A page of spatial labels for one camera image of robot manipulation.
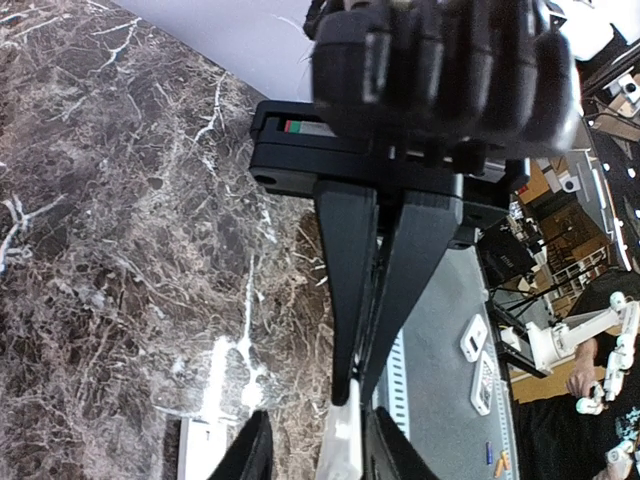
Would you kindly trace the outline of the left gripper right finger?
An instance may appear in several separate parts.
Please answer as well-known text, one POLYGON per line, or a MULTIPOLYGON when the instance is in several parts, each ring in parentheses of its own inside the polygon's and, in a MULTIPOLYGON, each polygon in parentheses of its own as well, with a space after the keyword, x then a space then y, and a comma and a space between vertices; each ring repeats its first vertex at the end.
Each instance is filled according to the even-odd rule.
POLYGON ((365 414, 364 478, 438 480, 384 407, 365 414))

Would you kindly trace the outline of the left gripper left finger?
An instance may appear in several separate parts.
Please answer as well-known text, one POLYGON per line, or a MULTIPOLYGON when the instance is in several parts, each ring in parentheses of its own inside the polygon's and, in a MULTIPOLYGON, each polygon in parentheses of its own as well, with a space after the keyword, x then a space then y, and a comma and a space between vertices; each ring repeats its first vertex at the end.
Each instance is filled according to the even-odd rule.
POLYGON ((271 480, 273 433, 269 414, 256 410, 245 422, 209 480, 271 480))

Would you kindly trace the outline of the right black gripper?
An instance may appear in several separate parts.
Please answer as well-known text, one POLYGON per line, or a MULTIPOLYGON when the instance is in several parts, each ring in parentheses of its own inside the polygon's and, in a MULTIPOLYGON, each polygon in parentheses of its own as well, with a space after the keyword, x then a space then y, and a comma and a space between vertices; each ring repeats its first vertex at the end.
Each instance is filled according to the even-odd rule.
POLYGON ((459 198, 507 203, 528 183, 530 161, 507 160, 496 170, 485 162, 480 176, 458 174, 452 161, 438 163, 416 149, 401 152, 393 146, 382 153, 372 141, 338 137, 312 105, 288 101, 260 102, 250 136, 249 170, 258 184, 270 194, 314 195, 334 319, 331 401, 336 406, 349 399, 370 311, 378 227, 377 194, 371 188, 388 196, 431 192, 406 193, 380 251, 359 368, 366 405, 399 330, 461 224, 459 198))

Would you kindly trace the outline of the white remote battery cover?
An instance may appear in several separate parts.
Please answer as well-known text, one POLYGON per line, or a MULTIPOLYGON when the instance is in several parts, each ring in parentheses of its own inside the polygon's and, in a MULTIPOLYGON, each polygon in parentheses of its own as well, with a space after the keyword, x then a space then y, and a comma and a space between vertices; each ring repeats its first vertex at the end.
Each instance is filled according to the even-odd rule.
POLYGON ((362 475, 360 388, 352 378, 345 404, 329 406, 315 479, 360 480, 362 475))

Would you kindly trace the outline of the white remote control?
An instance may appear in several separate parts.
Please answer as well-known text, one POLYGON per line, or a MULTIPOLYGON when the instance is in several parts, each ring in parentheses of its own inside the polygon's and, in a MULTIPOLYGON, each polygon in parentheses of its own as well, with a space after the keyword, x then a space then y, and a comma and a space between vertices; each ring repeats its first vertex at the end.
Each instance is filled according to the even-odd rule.
POLYGON ((208 479, 230 445, 229 431, 237 420, 222 417, 206 422, 183 417, 180 423, 177 479, 208 479))

